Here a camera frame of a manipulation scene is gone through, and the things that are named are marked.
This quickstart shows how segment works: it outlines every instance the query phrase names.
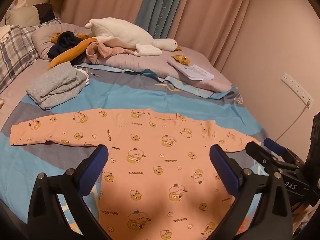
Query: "blue gripper pad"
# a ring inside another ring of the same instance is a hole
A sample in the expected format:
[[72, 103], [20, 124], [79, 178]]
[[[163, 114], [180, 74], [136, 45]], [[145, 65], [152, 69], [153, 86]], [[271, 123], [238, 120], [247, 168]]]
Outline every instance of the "blue gripper pad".
[[107, 160], [108, 148], [104, 145], [99, 145], [88, 159], [83, 160], [86, 163], [78, 179], [78, 195], [80, 197], [89, 195]]
[[284, 156], [286, 154], [286, 148], [282, 147], [281, 145], [277, 144], [270, 138], [266, 138], [263, 141], [263, 144], [265, 147], [267, 147], [269, 150], [273, 151], [275, 154], [279, 156]]
[[242, 169], [239, 164], [236, 160], [229, 158], [218, 144], [211, 146], [210, 160], [228, 194], [236, 197], [243, 182]]

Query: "pink clothing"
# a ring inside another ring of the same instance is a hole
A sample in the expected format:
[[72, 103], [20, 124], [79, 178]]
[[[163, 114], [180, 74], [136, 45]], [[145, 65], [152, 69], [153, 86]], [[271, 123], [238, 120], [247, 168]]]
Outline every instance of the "pink clothing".
[[215, 121], [151, 109], [93, 109], [12, 126], [11, 145], [48, 140], [108, 147], [99, 220], [114, 240], [207, 238], [233, 202], [211, 145], [234, 152], [256, 141]]
[[87, 47], [86, 54], [91, 63], [96, 64], [100, 55], [103, 58], [107, 58], [117, 54], [133, 54], [133, 50], [124, 49], [121, 47], [110, 48], [104, 45], [102, 42], [92, 42]]

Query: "metal screw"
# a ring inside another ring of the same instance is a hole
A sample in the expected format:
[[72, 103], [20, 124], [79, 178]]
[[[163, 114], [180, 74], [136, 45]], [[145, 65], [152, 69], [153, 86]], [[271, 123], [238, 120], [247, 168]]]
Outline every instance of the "metal screw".
[[72, 175], [72, 174], [74, 174], [75, 173], [75, 170], [74, 169], [67, 169], [67, 171], [66, 171], [66, 174], [67, 175]]
[[252, 174], [252, 170], [248, 169], [248, 168], [245, 168], [243, 170], [244, 174], [247, 174], [247, 175], [251, 175]]
[[43, 178], [44, 178], [44, 173], [43, 172], [39, 173], [38, 174], [38, 179], [43, 179]]
[[275, 177], [276, 177], [277, 179], [280, 179], [280, 178], [281, 178], [281, 174], [280, 174], [279, 172], [275, 172]]

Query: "pink curtain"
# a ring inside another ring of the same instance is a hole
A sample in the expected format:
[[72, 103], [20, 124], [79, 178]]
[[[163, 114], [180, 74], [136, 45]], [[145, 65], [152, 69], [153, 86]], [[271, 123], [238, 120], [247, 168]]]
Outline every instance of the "pink curtain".
[[180, 0], [168, 38], [204, 54], [222, 70], [249, 0]]
[[65, 0], [61, 20], [84, 26], [90, 19], [114, 17], [134, 23], [142, 0]]

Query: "black cloth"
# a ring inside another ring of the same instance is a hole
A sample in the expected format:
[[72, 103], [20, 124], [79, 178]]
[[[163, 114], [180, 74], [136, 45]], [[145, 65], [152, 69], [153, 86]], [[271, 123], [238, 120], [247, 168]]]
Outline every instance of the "black cloth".
[[[76, 37], [73, 32], [63, 32], [59, 35], [57, 43], [54, 44], [48, 51], [48, 58], [54, 59], [61, 53], [71, 49], [79, 44], [82, 40]], [[85, 51], [81, 53], [78, 57], [71, 61], [71, 65], [77, 65], [82, 63], [85, 57]]]
[[52, 9], [52, 4], [39, 3], [33, 6], [36, 7], [38, 10], [40, 24], [55, 19], [53, 9]]

